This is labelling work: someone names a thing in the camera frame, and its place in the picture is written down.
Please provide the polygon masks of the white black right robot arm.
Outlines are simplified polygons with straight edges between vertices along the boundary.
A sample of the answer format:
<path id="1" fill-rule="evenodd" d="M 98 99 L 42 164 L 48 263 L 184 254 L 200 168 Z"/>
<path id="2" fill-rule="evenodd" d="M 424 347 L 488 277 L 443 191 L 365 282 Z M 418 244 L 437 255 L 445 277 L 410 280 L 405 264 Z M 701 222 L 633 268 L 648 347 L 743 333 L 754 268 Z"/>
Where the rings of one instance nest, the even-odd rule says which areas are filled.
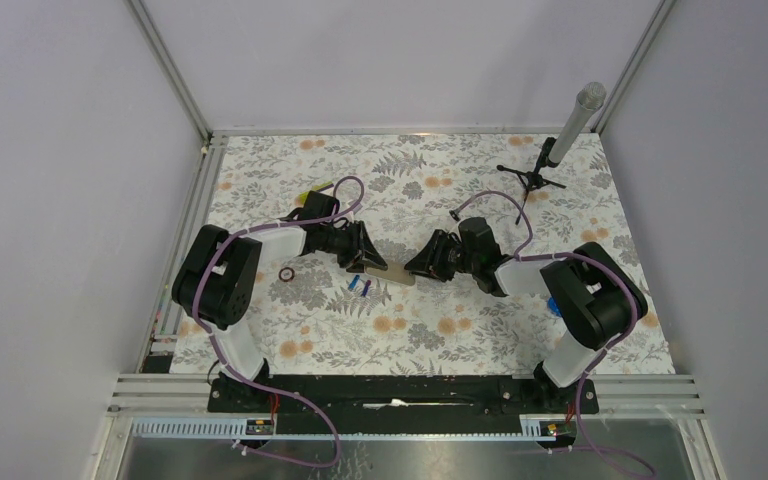
<path id="1" fill-rule="evenodd" d="M 495 297 L 549 296 L 566 328 L 535 369 L 533 396 L 549 412 L 572 400 L 572 385 L 649 310 L 645 295 L 600 244 L 518 259 L 502 252 L 480 217 L 462 221 L 457 232 L 435 230 L 405 269 L 440 282 L 467 274 L 482 292 Z"/>

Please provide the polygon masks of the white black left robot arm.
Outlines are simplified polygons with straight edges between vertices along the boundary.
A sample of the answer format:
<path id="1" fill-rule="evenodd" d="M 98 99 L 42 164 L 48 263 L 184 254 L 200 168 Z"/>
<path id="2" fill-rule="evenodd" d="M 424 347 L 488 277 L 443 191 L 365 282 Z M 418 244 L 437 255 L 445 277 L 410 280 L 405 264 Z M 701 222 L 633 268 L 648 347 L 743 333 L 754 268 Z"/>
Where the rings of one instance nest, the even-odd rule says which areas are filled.
<path id="1" fill-rule="evenodd" d="M 258 376 L 265 359 L 243 322 L 262 266 L 324 252 L 348 272 L 388 268 L 365 224 L 339 207 L 335 197 L 311 191 L 301 207 L 272 223 L 236 233 L 204 225 L 177 273 L 171 298 L 207 332 L 222 372 L 235 380 L 232 398 L 245 410 L 261 409 L 270 397 L 268 381 Z"/>

